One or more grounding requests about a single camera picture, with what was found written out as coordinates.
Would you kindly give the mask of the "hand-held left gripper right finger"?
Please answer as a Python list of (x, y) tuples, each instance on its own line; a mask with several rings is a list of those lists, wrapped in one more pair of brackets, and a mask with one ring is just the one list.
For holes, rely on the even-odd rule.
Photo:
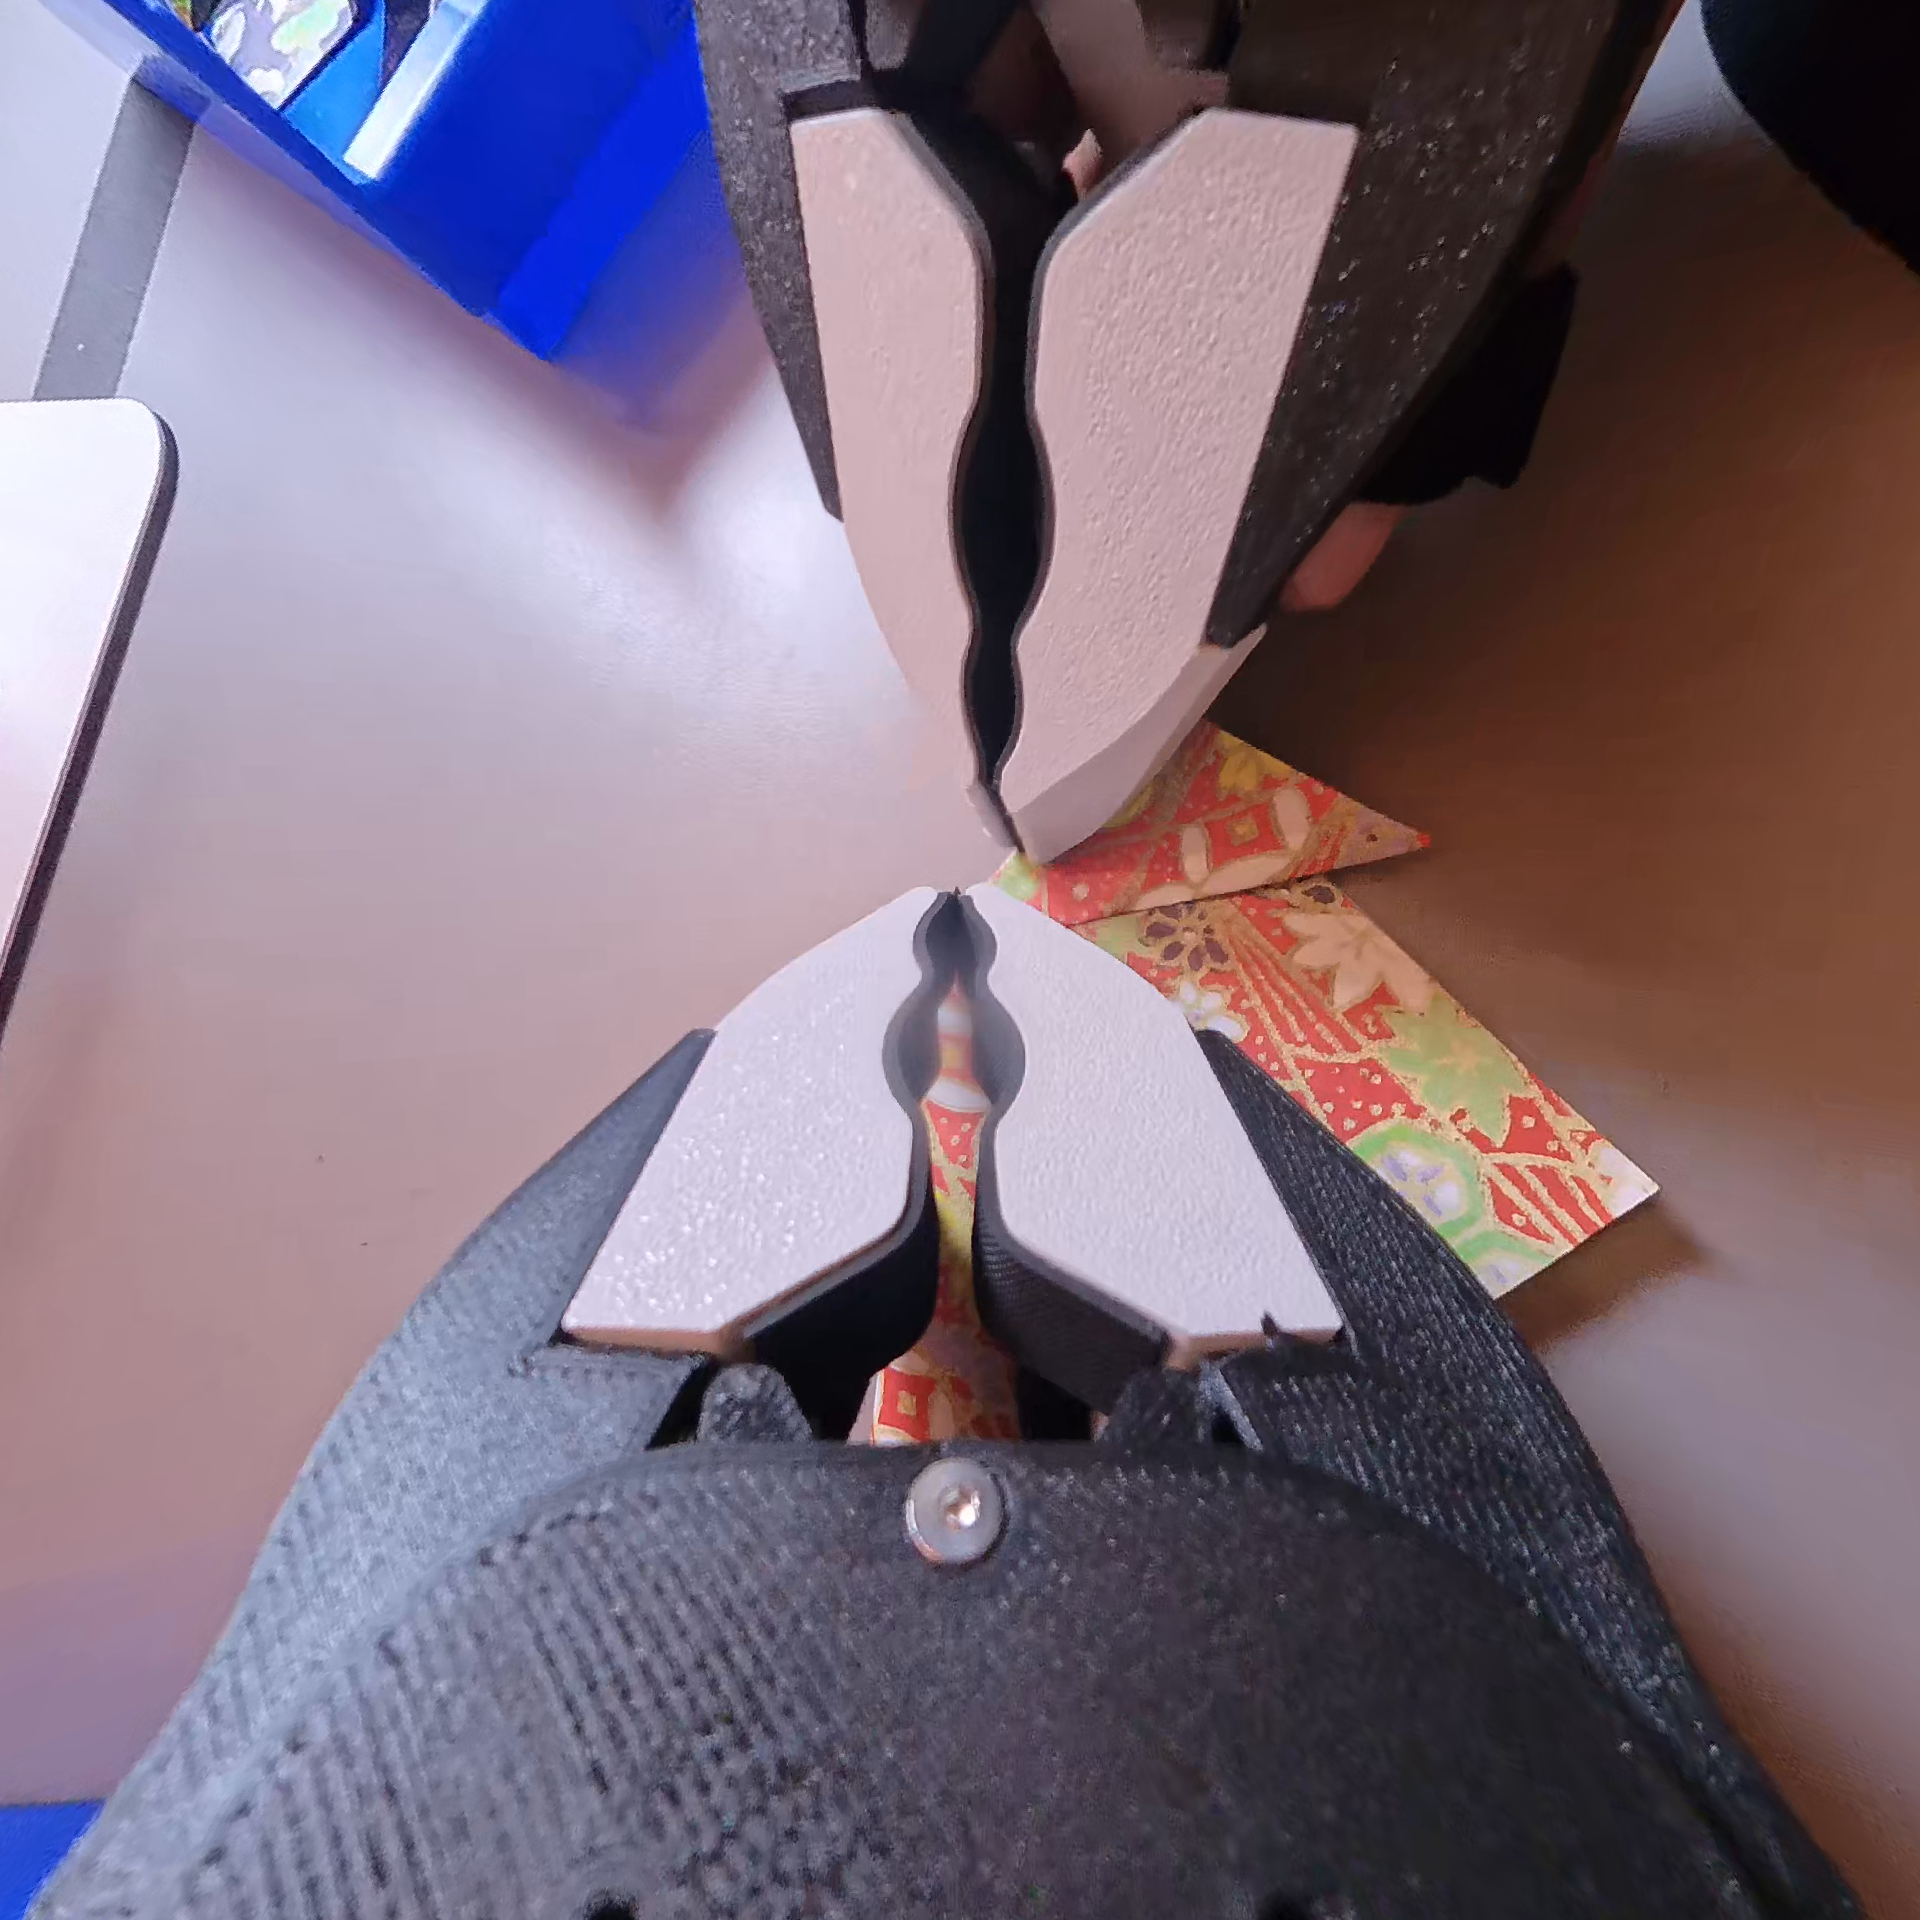
[(991, 885), (963, 893), (982, 1128), (975, 1284), (1022, 1369), (1111, 1412), (1342, 1314), (1201, 1038), (1140, 973)]

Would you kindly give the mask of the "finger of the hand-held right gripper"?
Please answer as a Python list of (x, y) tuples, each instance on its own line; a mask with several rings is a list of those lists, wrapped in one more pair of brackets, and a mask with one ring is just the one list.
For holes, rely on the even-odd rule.
[(1212, 106), (1050, 240), (1030, 342), (1047, 557), (1016, 634), (998, 790), (1052, 861), (1102, 828), (1262, 626), (1209, 634), (1361, 133)]
[(858, 577), (954, 777), (1008, 844), (970, 690), (991, 615), (963, 500), (1017, 264), (1017, 169), (982, 137), (876, 103), (798, 118), (792, 152)]

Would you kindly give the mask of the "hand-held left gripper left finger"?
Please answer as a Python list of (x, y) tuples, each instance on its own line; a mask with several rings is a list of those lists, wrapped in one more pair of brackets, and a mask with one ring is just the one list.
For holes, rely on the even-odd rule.
[(710, 1036), (564, 1310), (593, 1349), (754, 1360), (822, 1433), (939, 1292), (922, 1102), (955, 901), (912, 888), (766, 978)]

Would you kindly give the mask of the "green backed red floral paper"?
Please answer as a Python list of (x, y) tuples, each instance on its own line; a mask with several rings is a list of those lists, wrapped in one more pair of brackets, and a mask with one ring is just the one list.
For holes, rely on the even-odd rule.
[[(1212, 724), (1057, 861), (1011, 853), (1008, 898), (1138, 973), (1201, 1036), (1233, 1041), (1434, 1226), (1500, 1297), (1632, 1215), (1657, 1181), (1372, 921), (1337, 872), (1428, 838)], [(924, 1097), (939, 1297), (872, 1382), (881, 1444), (1073, 1429), (1161, 1364), (1166, 1334), (1062, 1297), (1094, 1360), (1017, 1360), (978, 1308), (977, 1184), (991, 1102), (966, 984), (939, 1012)]]

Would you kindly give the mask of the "blue plastic bin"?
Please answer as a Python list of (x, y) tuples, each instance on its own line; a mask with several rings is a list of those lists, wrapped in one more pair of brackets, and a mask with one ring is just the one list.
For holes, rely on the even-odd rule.
[(102, 1799), (2, 1805), (2, 1914), (22, 1914), (103, 1810)]
[(52, 12), (463, 310), (640, 417), (744, 297), (689, 1), (440, 1), (366, 110), (263, 103), (169, 1)]

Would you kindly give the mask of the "purple crane patterned paper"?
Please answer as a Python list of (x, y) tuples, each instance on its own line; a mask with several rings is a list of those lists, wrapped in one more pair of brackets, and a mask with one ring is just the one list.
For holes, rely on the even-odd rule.
[(169, 1), (167, 8), (254, 94), (289, 111), (366, 110), (441, 8), (440, 1)]

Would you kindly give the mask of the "person's right hand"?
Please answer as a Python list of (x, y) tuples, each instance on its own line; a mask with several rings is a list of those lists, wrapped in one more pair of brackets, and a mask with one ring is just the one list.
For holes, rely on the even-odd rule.
[(1408, 508), (1359, 497), (1348, 502), (1304, 554), (1280, 589), (1284, 615), (1340, 607), (1379, 564)]

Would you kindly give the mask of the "white stand plate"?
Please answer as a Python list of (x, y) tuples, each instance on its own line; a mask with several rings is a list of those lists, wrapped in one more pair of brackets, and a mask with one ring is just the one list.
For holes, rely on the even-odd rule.
[(11, 1012), (177, 495), (129, 397), (2, 404), (2, 1009)]

